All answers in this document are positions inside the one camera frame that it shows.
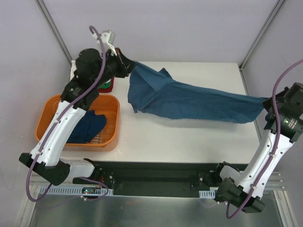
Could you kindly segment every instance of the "green object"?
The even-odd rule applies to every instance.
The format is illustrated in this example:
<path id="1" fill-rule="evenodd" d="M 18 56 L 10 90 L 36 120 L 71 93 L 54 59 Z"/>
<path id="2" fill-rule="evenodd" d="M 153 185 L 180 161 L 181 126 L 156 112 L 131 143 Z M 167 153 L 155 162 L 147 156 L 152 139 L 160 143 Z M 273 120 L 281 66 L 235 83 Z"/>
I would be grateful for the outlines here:
<path id="1" fill-rule="evenodd" d="M 101 85 L 99 88 L 106 89 L 106 88 L 109 88 L 111 84 L 112 84 L 112 80 L 110 80 L 108 83 L 105 83 L 104 85 Z"/>

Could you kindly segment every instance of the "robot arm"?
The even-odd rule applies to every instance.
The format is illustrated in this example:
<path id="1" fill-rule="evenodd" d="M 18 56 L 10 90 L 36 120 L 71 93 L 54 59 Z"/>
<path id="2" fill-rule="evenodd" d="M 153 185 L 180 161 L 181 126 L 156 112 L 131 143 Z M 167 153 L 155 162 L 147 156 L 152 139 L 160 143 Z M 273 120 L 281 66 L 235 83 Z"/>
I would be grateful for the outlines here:
<path id="1" fill-rule="evenodd" d="M 261 212 L 265 204 L 261 201 L 265 185 L 282 156 L 293 146 L 303 133 L 303 85 L 295 83 L 289 90 L 278 94 L 277 107 L 281 120 L 281 135 L 277 150 L 273 154 L 276 139 L 276 117 L 272 110 L 272 100 L 263 103 L 268 111 L 267 124 L 260 145 L 249 165 L 242 174 L 228 163 L 220 163 L 215 170 L 222 180 L 216 199 L 227 201 L 237 208 L 249 196 L 242 209 L 246 213 Z"/>
<path id="2" fill-rule="evenodd" d="M 97 39 L 97 43 L 100 42 L 94 31 L 92 36 Z M 19 158 L 20 162 L 30 167 L 35 157 L 39 155 L 33 171 L 53 185 L 60 185 L 67 177 L 91 177 L 94 171 L 98 171 L 95 170 L 94 163 L 88 159 L 60 159 L 62 149 L 74 127 L 98 97 L 98 87 L 113 77 L 127 77 L 135 67 L 135 62 L 127 59 L 119 48 L 112 45 L 113 32 L 103 32 L 101 39 L 106 50 L 106 65 L 100 81 L 87 95 L 67 108 L 94 83 L 101 69 L 102 58 L 99 51 L 96 49 L 81 51 L 73 66 L 74 77 L 65 86 L 50 125 L 35 148 L 30 153 L 21 154 Z"/>

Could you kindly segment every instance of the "orange plastic bin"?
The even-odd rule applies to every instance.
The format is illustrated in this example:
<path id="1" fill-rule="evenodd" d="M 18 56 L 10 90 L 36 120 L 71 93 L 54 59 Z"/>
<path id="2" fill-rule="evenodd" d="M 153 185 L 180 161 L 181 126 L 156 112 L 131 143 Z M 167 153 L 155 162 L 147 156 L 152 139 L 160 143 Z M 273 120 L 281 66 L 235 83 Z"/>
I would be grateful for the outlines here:
<path id="1" fill-rule="evenodd" d="M 55 115 L 60 100 L 60 95 L 56 95 L 46 102 L 36 128 L 36 138 L 38 141 L 42 138 Z M 99 95 L 92 103 L 89 110 L 94 110 L 96 115 L 105 115 L 107 122 L 104 129 L 102 129 L 90 143 L 66 143 L 64 150 L 111 151 L 117 146 L 120 112 L 120 103 L 118 99 L 112 95 Z"/>

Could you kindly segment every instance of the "blue cloth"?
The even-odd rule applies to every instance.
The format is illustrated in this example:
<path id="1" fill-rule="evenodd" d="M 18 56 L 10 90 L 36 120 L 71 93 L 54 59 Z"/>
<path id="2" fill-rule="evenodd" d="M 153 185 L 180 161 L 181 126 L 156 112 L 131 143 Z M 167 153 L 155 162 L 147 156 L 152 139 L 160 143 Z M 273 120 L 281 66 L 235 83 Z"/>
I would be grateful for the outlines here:
<path id="1" fill-rule="evenodd" d="M 106 125 L 104 115 L 87 111 L 72 131 L 67 143 L 89 143 Z"/>
<path id="2" fill-rule="evenodd" d="M 263 110 L 264 100 L 180 83 L 164 68 L 157 72 L 141 63 L 132 71 L 128 90 L 128 102 L 135 113 L 170 119 L 252 122 Z"/>

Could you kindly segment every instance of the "white wall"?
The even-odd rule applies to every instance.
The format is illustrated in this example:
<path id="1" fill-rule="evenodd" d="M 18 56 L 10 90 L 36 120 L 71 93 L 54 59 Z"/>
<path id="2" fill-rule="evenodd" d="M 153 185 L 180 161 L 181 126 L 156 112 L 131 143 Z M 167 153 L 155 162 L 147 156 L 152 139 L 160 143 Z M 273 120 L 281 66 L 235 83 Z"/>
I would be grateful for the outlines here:
<path id="1" fill-rule="evenodd" d="M 289 0 L 275 19 L 260 46 L 244 69 L 245 79 L 253 96 L 271 96 L 276 79 L 291 64 L 303 59 L 303 1 Z M 303 83 L 303 65 L 289 72 L 279 91 L 294 82 Z M 258 118 L 260 128 L 265 126 L 265 113 Z M 299 226 L 303 226 L 303 136 L 289 150 L 279 165 L 287 181 L 287 192 Z"/>
<path id="2" fill-rule="evenodd" d="M 15 227 L 25 199 L 18 158 L 36 144 L 35 127 L 45 101 L 61 93 L 69 65 L 34 0 L 0 6 L 0 226 Z"/>
<path id="3" fill-rule="evenodd" d="M 241 63 L 277 0 L 45 0 L 73 56 L 88 24 L 137 61 Z"/>

